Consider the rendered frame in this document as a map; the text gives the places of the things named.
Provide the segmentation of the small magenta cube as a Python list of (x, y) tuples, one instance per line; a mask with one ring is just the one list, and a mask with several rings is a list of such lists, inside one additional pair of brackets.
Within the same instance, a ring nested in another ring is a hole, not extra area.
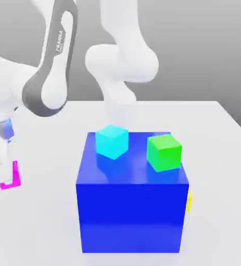
[(12, 183), (9, 184), (0, 183), (0, 189), (6, 190), (6, 189), (19, 187), (20, 185), (21, 185), (21, 179), (19, 174), (18, 161), (12, 161)]

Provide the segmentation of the large blue box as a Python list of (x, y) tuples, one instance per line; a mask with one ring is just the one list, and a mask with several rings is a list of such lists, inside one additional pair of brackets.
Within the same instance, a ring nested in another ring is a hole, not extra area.
[(112, 160), (87, 134), (76, 179), (84, 253), (178, 253), (189, 181), (183, 167), (156, 172), (146, 158), (151, 132), (132, 132)]

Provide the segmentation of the small cyan cube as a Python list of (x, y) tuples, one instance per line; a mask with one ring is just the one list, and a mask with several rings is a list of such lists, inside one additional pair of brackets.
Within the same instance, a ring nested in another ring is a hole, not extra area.
[(110, 159), (117, 159), (127, 152), (129, 132), (127, 129), (107, 125), (95, 132), (96, 152)]

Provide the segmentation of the small green cube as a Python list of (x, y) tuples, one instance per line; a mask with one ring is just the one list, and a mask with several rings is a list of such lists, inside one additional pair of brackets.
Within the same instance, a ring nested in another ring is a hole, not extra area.
[(181, 166), (182, 144), (171, 134), (148, 137), (146, 157), (156, 172)]

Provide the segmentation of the small yellow cube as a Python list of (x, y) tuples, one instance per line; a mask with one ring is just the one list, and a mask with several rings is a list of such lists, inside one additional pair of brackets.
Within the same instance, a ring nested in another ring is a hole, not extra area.
[(191, 190), (188, 190), (188, 196), (187, 196), (187, 201), (186, 201), (185, 212), (189, 212), (190, 211), (190, 209), (191, 209), (191, 201), (192, 201)]

